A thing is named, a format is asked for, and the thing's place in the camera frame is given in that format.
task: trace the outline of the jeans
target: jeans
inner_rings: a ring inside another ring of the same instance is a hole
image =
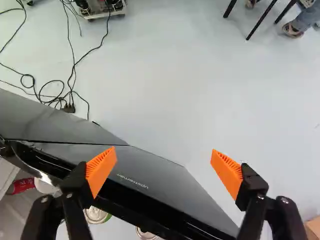
[[[320,0],[315,0],[314,4],[311,7],[304,9],[291,24],[295,29],[305,32],[319,20]]]

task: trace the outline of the red object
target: red object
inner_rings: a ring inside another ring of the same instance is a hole
[[[35,187],[36,187],[35,179],[33,177],[23,178],[23,179],[14,181],[11,184],[6,194],[9,194],[9,195],[19,194],[28,189],[34,189]]]

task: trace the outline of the black cable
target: black cable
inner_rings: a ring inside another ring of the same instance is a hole
[[[67,106],[69,104],[69,106],[72,104],[72,106],[74,107],[74,97],[73,97],[73,94],[76,94],[81,100],[83,100],[86,104],[87,104],[87,119],[89,120],[89,112],[90,112],[90,104],[87,100],[85,100],[83,97],[81,97],[79,95],[78,92],[74,91],[74,87],[75,87],[75,84],[76,84],[76,79],[77,79],[77,72],[76,72],[76,65],[78,63],[80,63],[87,55],[89,55],[91,52],[93,52],[94,50],[97,50],[99,49],[102,45],[103,45],[103,42],[104,42],[104,39],[106,38],[106,36],[109,34],[109,20],[110,20],[110,17],[111,17],[111,10],[108,8],[109,10],[109,15],[108,15],[108,18],[106,20],[106,34],[102,37],[101,39],[101,42],[100,42],[100,45],[98,45],[97,47],[94,47],[92,49],[90,49],[87,53],[85,53],[77,62],[75,61],[75,55],[74,55],[74,49],[73,49],[73,46],[71,44],[71,41],[70,41],[70,29],[69,29],[69,16],[68,16],[68,13],[66,11],[66,7],[69,9],[70,12],[72,12],[72,14],[74,15],[74,17],[76,17],[75,13],[66,5],[66,2],[64,0],[60,0],[62,5],[63,5],[63,9],[64,9],[64,13],[66,15],[66,18],[67,18],[67,39],[68,39],[68,42],[69,42],[69,46],[71,48],[71,52],[72,52],[72,61],[73,61],[73,66],[72,66],[72,69],[71,69],[71,74],[67,80],[67,85],[70,89],[70,91],[68,91],[65,95],[62,96],[63,92],[64,92],[64,89],[65,89],[65,83],[62,81],[62,80],[51,80],[51,81],[48,81],[47,83],[45,83],[41,88],[40,88],[40,91],[37,93],[36,91],[36,79],[33,75],[31,74],[25,74],[25,73],[21,73],[19,71],[17,71],[16,69],[14,69],[13,67],[9,67],[3,63],[0,62],[0,65],[2,65],[3,67],[15,72],[16,74],[20,75],[21,78],[20,78],[20,83],[21,85],[26,88],[26,89],[32,89],[33,90],[33,93],[29,93],[27,91],[25,91],[22,87],[19,87],[19,86],[16,86],[12,83],[9,83],[9,82],[6,82],[6,81],[3,81],[3,80],[0,80],[0,82],[2,83],[5,83],[5,84],[8,84],[12,87],[15,87],[15,88],[18,88],[20,90],[22,90],[24,93],[26,93],[27,95],[29,96],[35,96],[37,98],[37,100],[42,103],[42,104],[47,104],[48,106],[50,106],[51,104],[55,103],[55,108],[60,104],[60,109],[62,109],[62,102],[65,103],[65,106]],[[7,13],[7,12],[10,12],[10,11],[13,11],[13,10],[22,10],[24,12],[24,20],[23,22],[21,23],[21,25],[17,28],[17,30],[15,31],[15,33],[13,34],[13,36],[9,39],[9,41],[3,46],[3,48],[0,50],[0,53],[5,49],[5,47],[11,42],[11,40],[15,37],[15,35],[17,34],[17,32],[20,30],[20,28],[25,24],[26,22],[26,19],[27,19],[27,12],[26,12],[26,9],[23,5],[23,3],[21,2],[21,0],[16,0],[16,2],[21,6],[21,8],[12,8],[12,9],[8,9],[6,11],[3,11],[3,12],[0,12],[0,15],[1,14],[4,14],[4,13]],[[77,20],[77,23],[78,23],[78,26],[79,26],[79,30],[80,30],[80,35],[82,34],[81,32],[81,27],[80,27],[80,24],[78,22],[78,19]],[[74,81],[73,81],[73,84],[72,86],[70,85],[70,80],[72,79],[74,75]],[[32,84],[31,85],[26,85],[24,83],[24,77],[30,77],[32,79]],[[61,91],[60,93],[57,95],[57,96],[51,96],[51,95],[44,95],[44,94],[41,94],[43,89],[48,86],[49,84],[52,84],[52,83],[61,83],[62,84],[62,88],[61,88]],[[66,97],[69,96],[69,103],[66,101]],[[43,100],[42,97],[46,97],[46,98],[52,98],[51,100]]]

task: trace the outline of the sandal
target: sandal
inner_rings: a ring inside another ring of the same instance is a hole
[[[287,24],[283,25],[282,31],[285,35],[292,39],[301,38],[305,33],[303,31],[294,30],[294,27],[292,26],[292,22],[288,22]]]
[[[247,9],[253,9],[257,3],[257,0],[245,0],[245,7]]]

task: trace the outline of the laptop brand logo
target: laptop brand logo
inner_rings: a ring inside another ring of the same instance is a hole
[[[133,179],[131,179],[131,178],[129,178],[129,177],[123,176],[123,175],[121,175],[121,174],[119,174],[119,173],[117,174],[117,176],[120,177],[120,178],[122,178],[122,179],[124,179],[124,180],[127,180],[127,181],[129,181],[129,182],[132,182],[133,184],[136,184],[136,185],[138,185],[138,186],[140,186],[140,187],[142,187],[142,188],[149,189],[148,186],[146,186],[146,185],[144,185],[144,184],[142,184],[142,183],[140,183],[140,182],[137,182],[137,181],[135,181],[135,180],[133,180]]]

